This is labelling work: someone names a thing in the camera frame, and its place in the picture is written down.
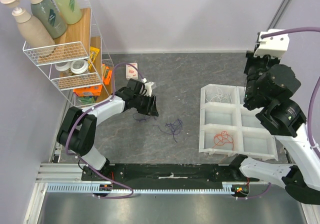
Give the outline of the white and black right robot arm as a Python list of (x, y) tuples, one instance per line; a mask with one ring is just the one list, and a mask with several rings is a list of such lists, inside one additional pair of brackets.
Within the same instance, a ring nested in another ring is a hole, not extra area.
[(260, 124), (273, 135), (291, 155), (294, 163), (270, 164), (244, 157), (241, 163), (229, 168), (235, 181), (244, 177), (257, 178), (277, 185), (296, 201), (319, 205), (320, 158), (319, 148), (307, 130), (307, 118), (300, 106), (291, 99), (301, 86), (293, 70), (269, 54), (245, 54), (246, 89), (243, 106), (252, 111)]

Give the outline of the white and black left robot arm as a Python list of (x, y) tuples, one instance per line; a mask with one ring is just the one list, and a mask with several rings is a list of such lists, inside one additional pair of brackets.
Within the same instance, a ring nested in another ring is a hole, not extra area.
[(68, 109), (57, 134), (57, 142), (68, 155), (75, 155), (92, 167), (92, 175), (99, 181), (110, 175), (109, 160), (94, 146), (96, 128), (110, 117), (130, 109), (139, 114), (158, 117), (156, 96), (152, 94), (156, 84), (145, 79), (130, 79), (125, 87), (112, 93), (106, 100), (84, 109)]

